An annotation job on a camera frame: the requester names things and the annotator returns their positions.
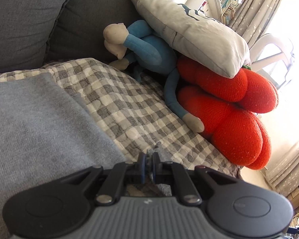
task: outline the chair backrest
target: chair backrest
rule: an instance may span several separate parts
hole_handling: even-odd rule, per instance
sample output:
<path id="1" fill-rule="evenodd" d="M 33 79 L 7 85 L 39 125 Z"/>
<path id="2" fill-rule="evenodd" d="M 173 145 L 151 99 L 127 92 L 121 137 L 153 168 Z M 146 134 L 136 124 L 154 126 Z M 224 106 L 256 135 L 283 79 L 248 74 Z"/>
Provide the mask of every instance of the chair backrest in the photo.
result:
<path id="1" fill-rule="evenodd" d="M 280 53 L 266 57 L 264 59 L 257 60 L 257 57 L 261 54 L 261 52 L 264 50 L 265 46 L 268 44 L 274 44 L 280 49 Z M 251 59 L 251 69 L 252 71 L 259 72 L 261 75 L 265 76 L 268 78 L 275 86 L 277 89 L 281 88 L 285 84 L 287 84 L 290 80 L 291 77 L 289 75 L 289 71 L 291 67 L 294 65 L 295 62 L 295 56 L 293 54 L 293 51 L 289 52 L 288 49 L 286 48 L 285 44 L 283 41 L 278 38 L 273 36 L 272 34 L 265 34 L 261 36 L 255 44 L 250 48 L 250 59 Z M 270 65 L 274 62 L 278 62 L 282 60 L 284 64 L 286 65 L 287 68 L 287 73 L 284 78 L 284 82 L 282 84 L 276 83 L 268 73 L 266 73 L 262 68 L 264 68 L 267 65 Z"/>

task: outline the gray sofa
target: gray sofa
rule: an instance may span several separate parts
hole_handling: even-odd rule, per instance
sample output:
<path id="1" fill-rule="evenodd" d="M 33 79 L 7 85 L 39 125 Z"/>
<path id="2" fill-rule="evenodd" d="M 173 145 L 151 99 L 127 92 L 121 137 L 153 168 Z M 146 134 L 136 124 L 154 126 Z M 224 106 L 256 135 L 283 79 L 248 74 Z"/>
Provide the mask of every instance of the gray sofa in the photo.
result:
<path id="1" fill-rule="evenodd" d="M 140 18 L 130 0 L 0 0 L 0 73 L 51 60 L 109 63 L 115 58 L 103 45 L 103 29 Z"/>

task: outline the curtain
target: curtain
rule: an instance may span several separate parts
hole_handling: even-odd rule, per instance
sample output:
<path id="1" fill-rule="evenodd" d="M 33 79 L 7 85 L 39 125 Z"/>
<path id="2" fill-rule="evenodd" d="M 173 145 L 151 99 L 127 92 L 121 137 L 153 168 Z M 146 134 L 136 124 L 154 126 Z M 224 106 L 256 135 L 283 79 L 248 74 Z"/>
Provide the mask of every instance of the curtain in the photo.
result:
<path id="1" fill-rule="evenodd" d="M 242 36 L 249 48 L 267 28 L 281 0 L 244 0 L 229 27 Z"/>
<path id="2" fill-rule="evenodd" d="M 286 197 L 299 186 L 299 142 L 281 159 L 265 175 L 276 191 Z"/>

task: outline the beige plush hand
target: beige plush hand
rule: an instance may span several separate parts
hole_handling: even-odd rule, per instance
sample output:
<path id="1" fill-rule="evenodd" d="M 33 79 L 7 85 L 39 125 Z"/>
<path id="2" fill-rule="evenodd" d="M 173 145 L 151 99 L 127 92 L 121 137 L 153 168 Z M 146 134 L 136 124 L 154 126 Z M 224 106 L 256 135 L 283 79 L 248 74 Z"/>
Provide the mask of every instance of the beige plush hand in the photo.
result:
<path id="1" fill-rule="evenodd" d="M 110 44 L 123 44 L 128 34 L 124 23 L 110 24 L 103 31 L 104 39 Z"/>
<path id="2" fill-rule="evenodd" d="M 106 40 L 104 40 L 104 46 L 110 53 L 115 55 L 117 59 L 122 59 L 125 56 L 127 48 L 122 44 L 110 44 Z"/>
<path id="3" fill-rule="evenodd" d="M 194 132 L 200 133 L 205 130 L 205 126 L 200 118 L 195 117 L 194 115 L 187 113 L 183 117 L 185 124 Z"/>
<path id="4" fill-rule="evenodd" d="M 128 67 L 128 65 L 129 65 L 129 62 L 126 58 L 123 58 L 121 60 L 115 60 L 115 61 L 109 63 L 109 66 L 112 66 L 120 71 L 125 70 Z"/>

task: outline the checkered blanket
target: checkered blanket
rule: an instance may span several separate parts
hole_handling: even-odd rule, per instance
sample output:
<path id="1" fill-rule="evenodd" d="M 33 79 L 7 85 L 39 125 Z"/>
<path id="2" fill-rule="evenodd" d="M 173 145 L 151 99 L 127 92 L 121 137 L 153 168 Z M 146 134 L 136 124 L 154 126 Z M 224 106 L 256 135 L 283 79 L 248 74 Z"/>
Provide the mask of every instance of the checkered blanket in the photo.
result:
<path id="1" fill-rule="evenodd" d="M 203 164 L 239 176 L 230 163 L 202 136 L 188 127 L 164 103 L 163 87 L 142 75 L 138 83 L 129 75 L 95 59 L 51 63 L 42 69 L 0 74 L 0 82 L 49 72 L 63 89 L 79 92 L 99 127 L 126 157 L 136 160 L 158 142 L 172 161 L 188 169 Z"/>

